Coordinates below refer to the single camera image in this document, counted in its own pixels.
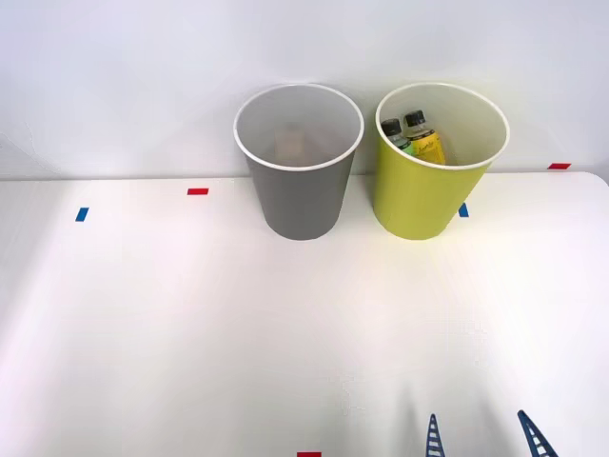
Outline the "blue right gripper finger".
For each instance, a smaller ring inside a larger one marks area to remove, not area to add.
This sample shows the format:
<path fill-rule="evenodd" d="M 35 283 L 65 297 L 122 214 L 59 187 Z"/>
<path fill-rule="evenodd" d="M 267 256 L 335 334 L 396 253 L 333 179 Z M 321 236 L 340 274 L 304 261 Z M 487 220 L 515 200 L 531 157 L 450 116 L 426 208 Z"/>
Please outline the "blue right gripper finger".
<path fill-rule="evenodd" d="M 518 418 L 532 457 L 558 457 L 557 452 L 524 410 L 518 411 Z"/>
<path fill-rule="evenodd" d="M 441 457 L 441 435 L 439 431 L 437 417 L 434 413 L 432 413 L 429 417 L 429 423 L 425 439 L 425 456 Z"/>

